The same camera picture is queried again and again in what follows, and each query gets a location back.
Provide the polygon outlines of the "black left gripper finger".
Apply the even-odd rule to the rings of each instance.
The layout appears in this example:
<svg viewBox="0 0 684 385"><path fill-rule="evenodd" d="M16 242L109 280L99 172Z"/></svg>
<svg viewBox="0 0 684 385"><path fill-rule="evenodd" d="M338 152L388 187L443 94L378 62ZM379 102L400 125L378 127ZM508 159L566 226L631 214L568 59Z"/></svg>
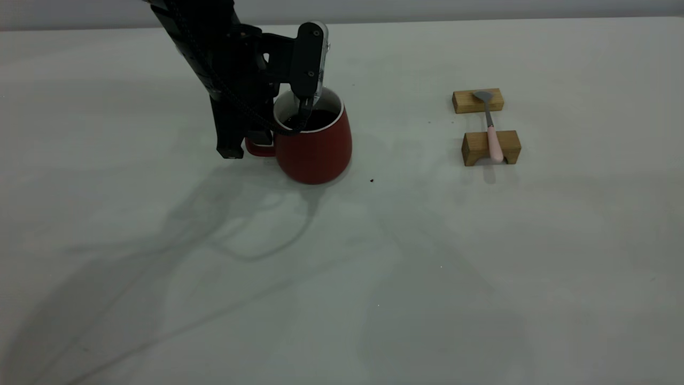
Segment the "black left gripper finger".
<svg viewBox="0 0 684 385"><path fill-rule="evenodd" d="M300 25L292 51L292 92L298 100L321 97L328 49L325 24L311 20Z"/></svg>
<svg viewBox="0 0 684 385"><path fill-rule="evenodd" d="M231 102L210 98L216 131L216 151L227 160L238 160L244 156L242 143L247 124L244 116Z"/></svg>

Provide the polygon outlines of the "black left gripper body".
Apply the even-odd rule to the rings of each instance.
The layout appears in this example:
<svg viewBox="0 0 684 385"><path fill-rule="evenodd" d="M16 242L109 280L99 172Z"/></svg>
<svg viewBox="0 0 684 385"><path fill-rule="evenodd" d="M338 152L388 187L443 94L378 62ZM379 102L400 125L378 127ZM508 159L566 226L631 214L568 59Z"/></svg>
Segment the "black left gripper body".
<svg viewBox="0 0 684 385"><path fill-rule="evenodd" d="M263 130L280 132L261 112L272 102L281 83L291 82L294 39L264 33L258 27L230 29L230 102Z"/></svg>

